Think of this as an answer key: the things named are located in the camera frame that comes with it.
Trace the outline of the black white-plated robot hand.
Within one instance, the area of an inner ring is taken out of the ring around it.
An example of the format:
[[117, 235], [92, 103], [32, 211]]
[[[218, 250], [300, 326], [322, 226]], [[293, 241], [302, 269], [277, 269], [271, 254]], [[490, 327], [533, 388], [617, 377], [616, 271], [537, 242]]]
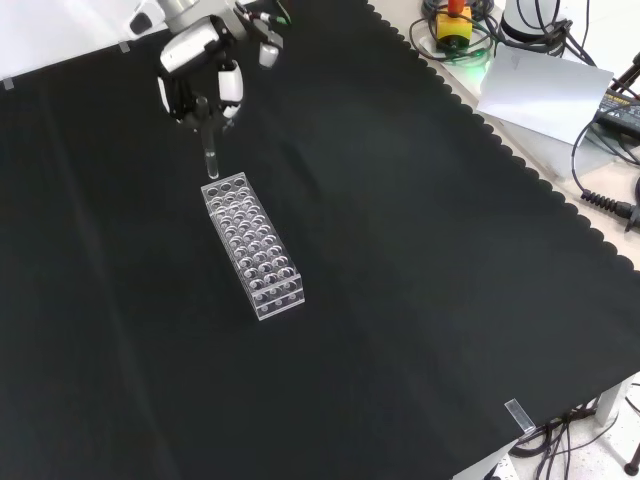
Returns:
[[[192, 129], [208, 122], [214, 129], [230, 126], [244, 98], [242, 71], [232, 48], [254, 40], [260, 44], [259, 64], [272, 68], [284, 48], [277, 25], [292, 25], [279, 1], [223, 1], [218, 12], [183, 25], [159, 56], [158, 87], [169, 116]], [[196, 94], [188, 80], [207, 63], [218, 72], [218, 94], [212, 101]]]

